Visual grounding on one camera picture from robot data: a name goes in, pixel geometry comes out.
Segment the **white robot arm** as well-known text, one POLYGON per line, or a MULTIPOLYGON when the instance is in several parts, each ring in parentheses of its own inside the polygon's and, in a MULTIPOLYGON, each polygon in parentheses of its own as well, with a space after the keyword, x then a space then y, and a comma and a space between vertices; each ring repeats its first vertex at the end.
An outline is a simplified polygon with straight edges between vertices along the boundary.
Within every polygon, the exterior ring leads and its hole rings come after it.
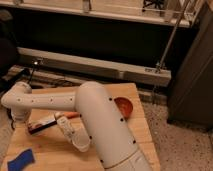
POLYGON ((32 94, 31 87, 16 83, 1 98, 15 121, 23 122, 31 109, 77 111, 94 143, 105 171, 152 171, 119 108, 103 84, 89 81, 76 91, 32 94))

